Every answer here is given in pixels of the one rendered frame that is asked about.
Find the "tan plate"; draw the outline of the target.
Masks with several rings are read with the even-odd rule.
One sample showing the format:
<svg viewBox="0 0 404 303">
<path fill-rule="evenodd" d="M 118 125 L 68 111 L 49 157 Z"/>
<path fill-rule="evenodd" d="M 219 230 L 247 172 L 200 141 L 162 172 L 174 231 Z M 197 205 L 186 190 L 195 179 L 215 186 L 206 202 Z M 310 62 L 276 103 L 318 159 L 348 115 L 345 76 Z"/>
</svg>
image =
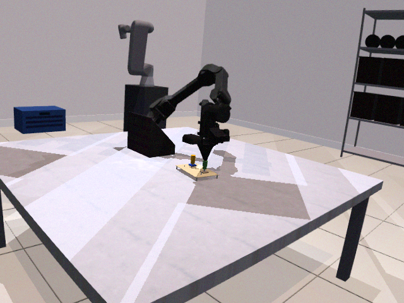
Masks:
<svg viewBox="0 0 404 303">
<path fill-rule="evenodd" d="M 217 176 L 218 179 L 218 174 L 207 169 L 208 161 L 203 160 L 203 166 L 201 166 L 198 163 L 195 163 L 195 158 L 196 155 L 191 155 L 191 163 L 190 164 L 182 164 L 182 165 L 176 165 L 177 167 L 184 170 L 185 172 L 191 174 L 196 178 L 196 181 L 198 181 L 199 177 L 209 177 L 209 176 Z"/>
</svg>

